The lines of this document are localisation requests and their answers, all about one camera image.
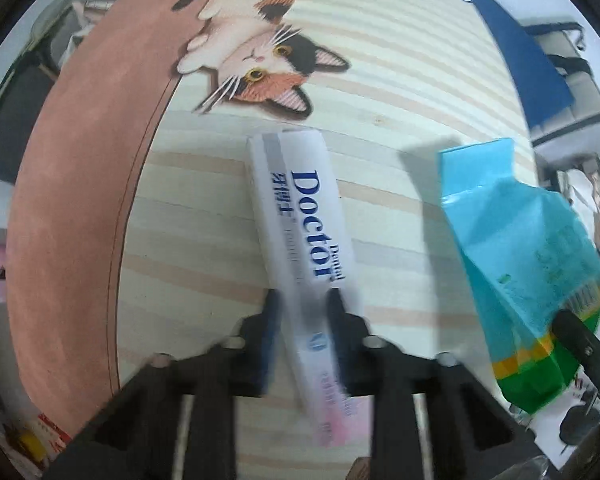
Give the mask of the teal green snack bag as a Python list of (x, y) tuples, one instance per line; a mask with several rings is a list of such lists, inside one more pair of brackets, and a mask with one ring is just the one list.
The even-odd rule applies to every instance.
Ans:
[(439, 174), (496, 382), (533, 414), (579, 368), (550, 330), (556, 313), (600, 322), (600, 255), (560, 194), (515, 177), (509, 138), (440, 152)]

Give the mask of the white pink toothpaste box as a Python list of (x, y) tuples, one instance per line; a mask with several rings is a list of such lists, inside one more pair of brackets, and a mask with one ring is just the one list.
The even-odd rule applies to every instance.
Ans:
[(283, 301), (283, 336), (304, 410), (324, 448), (365, 438), (370, 404), (347, 396), (326, 311), (331, 289), (362, 314), (354, 251), (323, 135), (263, 133), (247, 166), (268, 282)]

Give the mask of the chair with paper bags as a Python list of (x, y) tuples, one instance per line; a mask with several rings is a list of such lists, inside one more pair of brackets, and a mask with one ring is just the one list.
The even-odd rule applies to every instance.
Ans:
[(578, 155), (562, 166), (539, 166), (543, 188), (562, 194), (600, 253), (600, 158)]

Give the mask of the cat print table mat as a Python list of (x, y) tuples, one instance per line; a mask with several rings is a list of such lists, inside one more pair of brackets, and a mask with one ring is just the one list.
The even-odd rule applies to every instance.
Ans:
[(158, 352), (259, 310), (290, 257), (415, 356), (495, 387), (438, 154), (509, 138), (513, 81), (460, 0), (118, 0), (36, 121), (8, 227), (34, 405), (76, 434)]

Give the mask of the grey chair with folder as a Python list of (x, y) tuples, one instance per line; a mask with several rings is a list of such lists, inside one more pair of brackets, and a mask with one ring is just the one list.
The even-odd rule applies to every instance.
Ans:
[(600, 123), (600, 87), (592, 67), (582, 56), (586, 49), (584, 28), (577, 22), (524, 26), (554, 66), (571, 92), (569, 105), (554, 113), (531, 131), (532, 146)]

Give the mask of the grey folding chair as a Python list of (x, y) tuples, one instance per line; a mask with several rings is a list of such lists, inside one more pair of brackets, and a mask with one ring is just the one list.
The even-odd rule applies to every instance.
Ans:
[(0, 84), (0, 180), (13, 184), (42, 106), (62, 68), (116, 0), (54, 0)]

